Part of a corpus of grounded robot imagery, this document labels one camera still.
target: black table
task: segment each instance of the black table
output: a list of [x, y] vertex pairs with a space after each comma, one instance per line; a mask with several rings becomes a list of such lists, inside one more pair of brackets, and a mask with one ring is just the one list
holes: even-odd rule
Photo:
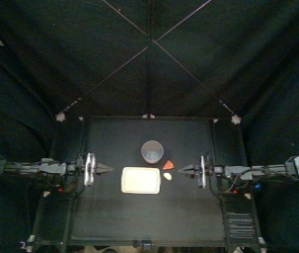
[[[160, 142], [164, 154], [150, 165], [142, 145]], [[52, 195], [42, 199], [35, 226], [40, 244], [226, 246], [222, 204], [209, 187], [176, 172], [199, 163], [210, 154], [217, 164], [246, 165], [241, 129], [229, 119], [107, 119], [67, 120], [59, 125], [52, 157], [75, 160], [80, 152], [94, 152], [98, 162], [115, 168], [95, 177], [76, 199]], [[122, 193], [124, 167], [162, 168], [171, 160], [172, 180], [162, 178], [156, 195]]]

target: black fabric wall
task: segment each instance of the black fabric wall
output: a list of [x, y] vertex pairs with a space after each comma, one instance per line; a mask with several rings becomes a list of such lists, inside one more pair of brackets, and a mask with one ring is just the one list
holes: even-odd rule
[[[39, 161], [50, 154], [52, 119], [29, 85], [24, 68], [0, 48], [0, 154], [13, 161]], [[31, 233], [36, 199], [27, 180], [0, 179], [0, 252], [20, 252], [17, 242]]]
[[[58, 5], [54, 2], [50, 2], [54, 5], [52, 9], [35, 7], [35, 4], [43, 6], [43, 1], [1, 2], [0, 39], [3, 37], [8, 43], [5, 47], [0, 47], [0, 154], [11, 160], [36, 161], [50, 154], [54, 113], [58, 113], [80, 97], [87, 91], [86, 88], [94, 87], [128, 57], [139, 52], [142, 47], [131, 48], [130, 55], [124, 55], [124, 50], [119, 51], [124, 45], [126, 48], [131, 46], [128, 39], [124, 34], [118, 38], [115, 35], [110, 37], [108, 33], [112, 34], [114, 28], [119, 29], [119, 25], [124, 25], [120, 31], [128, 31], [130, 24], [119, 20], [120, 17], [114, 12], [108, 12], [111, 10], [102, 2], [96, 2], [96, 5], [102, 6], [96, 17], [91, 9], [83, 8], [87, 11], [87, 17], [94, 16], [96, 22], [91, 22], [91, 19], [79, 15], [82, 14], [79, 7], [72, 12], [72, 1], [62, 1], [64, 10], [62, 12], [58, 11]], [[178, 59], [187, 63], [202, 81], [207, 85], [214, 85], [210, 87], [214, 88], [215, 94], [221, 93], [225, 101], [229, 101], [234, 109], [239, 110], [245, 119], [250, 163], [282, 163], [291, 155], [299, 155], [299, 49], [293, 51], [294, 47], [299, 47], [299, 1], [297, 3], [270, 1], [273, 7], [266, 5], [267, 1], [239, 1], [239, 4], [237, 1], [231, 1], [230, 4], [227, 1], [213, 2], [214, 6], [209, 5], [210, 9], [206, 8], [205, 12], [199, 12], [194, 16], [195, 20], [184, 24], [186, 27], [180, 26], [180, 30], [176, 30], [180, 34], [171, 33], [171, 38], [167, 37], [162, 44], [171, 49]], [[139, 8], [144, 12], [146, 5], [144, 2], [142, 3]], [[172, 8], [167, 8], [170, 5], [160, 4], [171, 13], [179, 13], [179, 9], [175, 8], [178, 4], [172, 1], [170, 3]], [[163, 26], [162, 32], [166, 32], [200, 3], [203, 1], [195, 1], [188, 11], [180, 8], [178, 18], [167, 23], [162, 19], [162, 25], [159, 25]], [[147, 22], [136, 6], [127, 4], [123, 10], [126, 14], [132, 14], [131, 17], [136, 22], [140, 24]], [[114, 21], [112, 24], [118, 24], [118, 26], [111, 25], [112, 29], [108, 28], [110, 25], [104, 26], [107, 17]], [[72, 18], [74, 21], [78, 19], [78, 24], [71, 23], [71, 19], [67, 18]], [[192, 34], [195, 36], [192, 44], [196, 46], [188, 48], [191, 41], [184, 42], [182, 38], [190, 37], [190, 31], [200, 30], [205, 30], [205, 33]], [[62, 43], [58, 43], [55, 38], [52, 39], [55, 35], [62, 38]], [[111, 50], [115, 41], [119, 46]], [[217, 109], [222, 106], [209, 102], [211, 99], [206, 97], [202, 86], [195, 86], [192, 78], [183, 71], [182, 74], [179, 73], [180, 78], [176, 78], [175, 70], [179, 67], [167, 55], [162, 53], [162, 58], [156, 59], [155, 63], [162, 62], [162, 66], [168, 63], [164, 68], [158, 65], [152, 69], [156, 73], [160, 73], [163, 69], [160, 82], [152, 82], [155, 100], [151, 99], [151, 103], [152, 107], [156, 107], [158, 114], [167, 116], [184, 116], [184, 114], [198, 116], [200, 113], [202, 115], [210, 113], [217, 116], [223, 115], [225, 113]], [[111, 83], [99, 86], [96, 92], [91, 93], [91, 97], [74, 108], [75, 115], [84, 112], [86, 114], [139, 115], [146, 112], [144, 100], [134, 99], [146, 96], [147, 87], [146, 56], [142, 55], [138, 60], [142, 64], [135, 61], [136, 68], [124, 70], [126, 75], [132, 78], [127, 76], [124, 78], [120, 74]], [[188, 99], [183, 100], [186, 93], [188, 93]], [[27, 195], [32, 195], [29, 204], [31, 217], [33, 217], [35, 192], [29, 189], [28, 182], [0, 180], [1, 252], [4, 249], [7, 252], [13, 251], [16, 242], [28, 236]], [[258, 195], [258, 213], [267, 242], [290, 250], [299, 250], [299, 184], [290, 187], [275, 186], [271, 183], [265, 185]]]
[[[299, 155], [299, 50], [270, 82], [246, 115], [251, 164], [278, 164]], [[263, 185], [257, 206], [267, 242], [299, 250], [299, 183]]]

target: black enclosure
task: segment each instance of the black enclosure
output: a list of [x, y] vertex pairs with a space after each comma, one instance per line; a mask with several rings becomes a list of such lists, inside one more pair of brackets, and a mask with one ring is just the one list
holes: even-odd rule
[[[71, 161], [92, 151], [116, 168], [106, 175], [114, 184], [102, 178], [76, 200], [71, 240], [116, 239], [116, 229], [102, 227], [100, 213], [134, 229], [126, 237], [147, 238], [131, 216], [146, 222], [156, 211], [148, 233], [162, 225], [156, 239], [178, 241], [180, 231], [163, 229], [172, 207], [159, 202], [168, 200], [198, 210], [192, 225], [180, 221], [188, 231], [180, 245], [222, 237], [222, 228], [209, 234], [199, 222], [211, 193], [200, 196], [192, 183], [172, 175], [176, 185], [162, 184], [162, 199], [123, 198], [120, 173], [131, 163], [146, 165], [138, 151], [148, 134], [162, 140], [164, 158], [178, 167], [203, 152], [217, 153], [225, 165], [278, 164], [299, 155], [299, 0], [0, 0], [0, 41], [0, 155], [11, 161]], [[229, 143], [242, 149], [225, 148]], [[188, 191], [176, 194], [176, 186], [190, 188], [191, 199]], [[110, 187], [111, 202], [104, 202]], [[28, 180], [0, 178], [0, 252], [20, 252], [19, 241], [38, 224], [40, 194]], [[128, 208], [132, 202], [146, 211]], [[64, 203], [51, 197], [42, 204], [58, 213], [51, 218], [58, 225], [43, 221], [50, 233], [66, 230]], [[202, 217], [209, 225], [219, 218], [217, 204]], [[299, 252], [299, 184], [265, 182], [255, 205], [269, 248]], [[83, 226], [84, 210], [94, 216], [87, 225], [100, 226], [96, 233]], [[175, 217], [184, 215], [182, 208]]]

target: metal rod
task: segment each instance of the metal rod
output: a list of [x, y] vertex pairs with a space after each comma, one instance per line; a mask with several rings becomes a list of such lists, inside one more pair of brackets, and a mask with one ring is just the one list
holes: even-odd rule
[[188, 14], [188, 15], [186, 16], [186, 18], [182, 19], [182, 21], [179, 21], [179, 22], [172, 26], [172, 28], [171, 28], [155, 41], [158, 42], [160, 39], [163, 39], [163, 38], [167, 36], [167, 34], [170, 34], [170, 32], [174, 31], [174, 30], [176, 29], [176, 27], [179, 27], [179, 26], [194, 16], [194, 14], [198, 13], [198, 12], [207, 6], [207, 4], [209, 4], [211, 1], [213, 1], [213, 0], [207, 0], [207, 1], [191, 12], [191, 14]]
[[205, 88], [205, 90], [209, 92], [209, 94], [213, 96], [213, 98], [215, 98], [218, 100], [218, 102], [227, 109], [227, 111], [233, 115], [235, 115], [237, 113], [234, 112], [234, 110], [231, 110], [231, 108], [223, 102], [223, 100], [218, 96], [214, 95], [214, 93], [210, 91], [210, 89], [207, 88], [207, 86], [200, 82], [200, 80], [195, 77], [195, 75], [190, 72], [190, 70], [182, 65], [182, 63], [176, 60], [176, 58], [168, 53], [168, 51], [163, 48], [163, 46], [156, 41], [152, 41], [152, 42], [163, 50], [163, 52], [170, 56], [170, 58], [175, 61], [175, 63], [180, 66], [180, 68], [187, 72], [187, 74], [194, 78], [194, 80], [198, 82], [198, 84], [202, 85], [202, 87]]
[[123, 63], [123, 65], [86, 92], [83, 96], [80, 96], [60, 112], [63, 114], [67, 112], [87, 96], [88, 94], [135, 60], [135, 58], [148, 49], [144, 47], [140, 52], [138, 52], [131, 59]]
[[146, 32], [140, 29], [139, 26], [122, 14], [122, 11], [118, 10], [106, 0], [102, 0], [110, 7], [111, 9], [128, 21], [130, 24], [147, 36]]

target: white object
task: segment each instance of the white object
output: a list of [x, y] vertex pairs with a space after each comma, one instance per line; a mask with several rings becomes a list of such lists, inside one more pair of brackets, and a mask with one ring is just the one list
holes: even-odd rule
[[156, 163], [163, 156], [163, 147], [155, 140], [150, 140], [144, 143], [142, 148], [142, 155], [147, 163]]
[[66, 114], [64, 114], [64, 113], [59, 113], [59, 114], [55, 116], [55, 118], [56, 118], [56, 121], [58, 121], [58, 122], [63, 122], [63, 121], [66, 120]]
[[172, 179], [171, 174], [167, 173], [167, 172], [163, 174], [163, 177], [164, 177], [164, 179], [168, 180], [168, 181]]
[[127, 194], [158, 194], [160, 186], [159, 170], [146, 167], [123, 169], [122, 191]]
[[234, 115], [231, 117], [231, 122], [237, 125], [242, 122], [242, 118], [238, 115]]

